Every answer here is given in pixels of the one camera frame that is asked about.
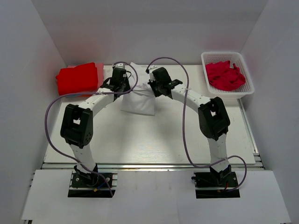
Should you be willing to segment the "white t shirt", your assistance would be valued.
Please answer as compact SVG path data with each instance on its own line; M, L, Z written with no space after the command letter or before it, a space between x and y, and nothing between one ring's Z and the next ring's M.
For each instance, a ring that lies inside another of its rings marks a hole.
M130 65L137 71L138 82L130 93L123 95L121 110L134 114L154 116L156 98L148 85L150 76L145 72L145 67L134 62L131 62Z

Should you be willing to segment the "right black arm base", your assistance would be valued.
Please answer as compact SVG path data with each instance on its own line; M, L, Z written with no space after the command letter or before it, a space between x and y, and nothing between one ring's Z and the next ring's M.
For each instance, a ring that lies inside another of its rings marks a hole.
M198 188L219 187L229 188L238 185L235 172L232 172L231 165L219 173L210 167L210 172L197 172L191 177L195 181L195 186Z

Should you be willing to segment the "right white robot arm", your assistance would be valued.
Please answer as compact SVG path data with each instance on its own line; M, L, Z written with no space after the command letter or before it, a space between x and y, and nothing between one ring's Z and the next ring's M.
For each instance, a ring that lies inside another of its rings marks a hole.
M167 96L183 103L182 135L183 145L188 161L196 168L188 153L185 136L186 108L189 107L198 114L199 128L207 138L210 150L211 181L216 186L222 186L228 180L227 173L231 172L231 165L227 158L226 137L230 120L221 98L209 98L191 90L178 79L172 80L166 68L146 69L149 74L148 84L155 97Z

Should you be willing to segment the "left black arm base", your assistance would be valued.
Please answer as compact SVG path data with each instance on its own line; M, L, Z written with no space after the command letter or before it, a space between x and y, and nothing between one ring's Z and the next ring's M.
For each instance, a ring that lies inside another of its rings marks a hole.
M107 186L103 177L99 175L84 173L77 169L77 165L74 166L74 170L75 172L71 179L71 186L73 188L92 188L99 187L101 184Z

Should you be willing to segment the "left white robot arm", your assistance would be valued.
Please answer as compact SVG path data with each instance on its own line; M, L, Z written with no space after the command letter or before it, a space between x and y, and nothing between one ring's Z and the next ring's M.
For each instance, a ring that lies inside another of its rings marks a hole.
M68 104L64 111L60 135L70 145L77 165L75 171L83 175L88 186L98 183L98 168L92 157L90 142L93 137L93 118L107 105L120 97L121 92L130 90L127 70L113 68L112 76L106 79L96 94L83 102Z

